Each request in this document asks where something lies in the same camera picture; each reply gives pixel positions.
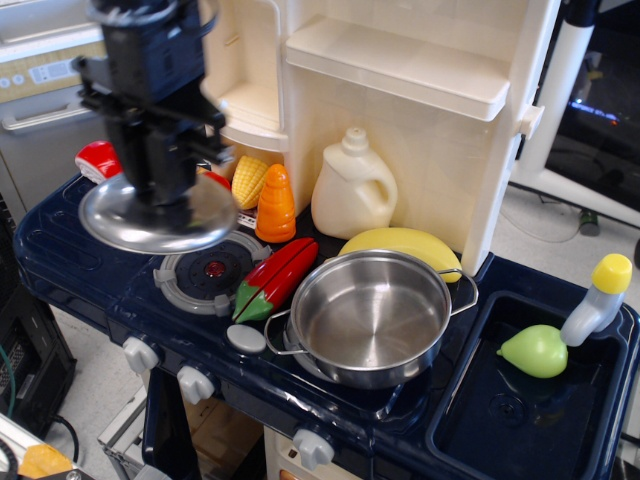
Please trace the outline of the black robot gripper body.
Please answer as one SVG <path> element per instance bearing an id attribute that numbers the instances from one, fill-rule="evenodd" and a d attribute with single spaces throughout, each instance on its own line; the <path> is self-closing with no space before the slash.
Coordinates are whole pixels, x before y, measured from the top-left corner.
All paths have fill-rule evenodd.
<path id="1" fill-rule="evenodd" d="M 106 55 L 74 60 L 83 106 L 106 125 L 141 122 L 147 164 L 154 132 L 176 135 L 195 161 L 230 161 L 224 114 L 201 91 L 203 38 L 216 17 L 202 19 L 195 1 L 91 1 L 86 10 L 101 28 Z"/>

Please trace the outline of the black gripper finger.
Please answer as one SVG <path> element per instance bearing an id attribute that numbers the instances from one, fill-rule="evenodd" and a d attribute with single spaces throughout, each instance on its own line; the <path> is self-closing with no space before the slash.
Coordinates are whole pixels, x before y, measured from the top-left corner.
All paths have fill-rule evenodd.
<path id="1" fill-rule="evenodd" d="M 196 162 L 176 135 L 164 132 L 151 133 L 149 161 L 156 205 L 177 202 L 194 185 Z"/>
<path id="2" fill-rule="evenodd" d="M 143 124 L 108 119 L 107 135 L 128 182 L 139 195 L 149 195 L 151 180 L 146 155 L 146 129 Z"/>

